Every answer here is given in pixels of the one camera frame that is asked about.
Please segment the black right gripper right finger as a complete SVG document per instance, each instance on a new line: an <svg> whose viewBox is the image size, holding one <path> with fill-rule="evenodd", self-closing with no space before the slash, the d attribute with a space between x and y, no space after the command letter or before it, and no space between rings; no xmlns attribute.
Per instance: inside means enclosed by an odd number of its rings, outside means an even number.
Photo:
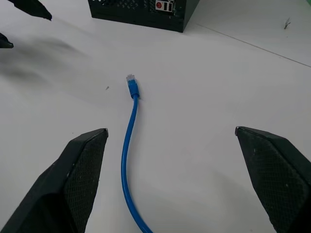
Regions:
<svg viewBox="0 0 311 233"><path fill-rule="evenodd" d="M238 126L235 136L276 233L311 233L311 161L276 134Z"/></svg>

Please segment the black computer case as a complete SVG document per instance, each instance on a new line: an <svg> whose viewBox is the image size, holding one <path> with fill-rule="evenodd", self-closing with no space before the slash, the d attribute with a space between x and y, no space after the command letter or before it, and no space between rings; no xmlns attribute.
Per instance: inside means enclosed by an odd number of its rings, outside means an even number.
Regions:
<svg viewBox="0 0 311 233"><path fill-rule="evenodd" d="M200 0L88 0L91 16L182 33Z"/></svg>

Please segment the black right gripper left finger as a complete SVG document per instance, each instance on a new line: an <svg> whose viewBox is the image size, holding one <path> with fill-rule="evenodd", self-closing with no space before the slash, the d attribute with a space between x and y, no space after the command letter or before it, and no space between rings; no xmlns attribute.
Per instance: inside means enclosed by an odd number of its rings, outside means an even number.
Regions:
<svg viewBox="0 0 311 233"><path fill-rule="evenodd" d="M93 209L108 130L68 142L34 182L0 233L85 233Z"/></svg>

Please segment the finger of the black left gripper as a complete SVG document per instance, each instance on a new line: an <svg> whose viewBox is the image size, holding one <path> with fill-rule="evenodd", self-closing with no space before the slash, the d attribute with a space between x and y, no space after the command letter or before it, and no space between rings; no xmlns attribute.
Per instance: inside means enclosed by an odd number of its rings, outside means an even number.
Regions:
<svg viewBox="0 0 311 233"><path fill-rule="evenodd" d="M0 49L11 49L14 47L14 44L11 43L5 35L0 33Z"/></svg>
<svg viewBox="0 0 311 233"><path fill-rule="evenodd" d="M47 19L49 21L52 20L51 13L46 9L46 7L39 0L8 0L11 2L16 8L21 11L34 16Z"/></svg>

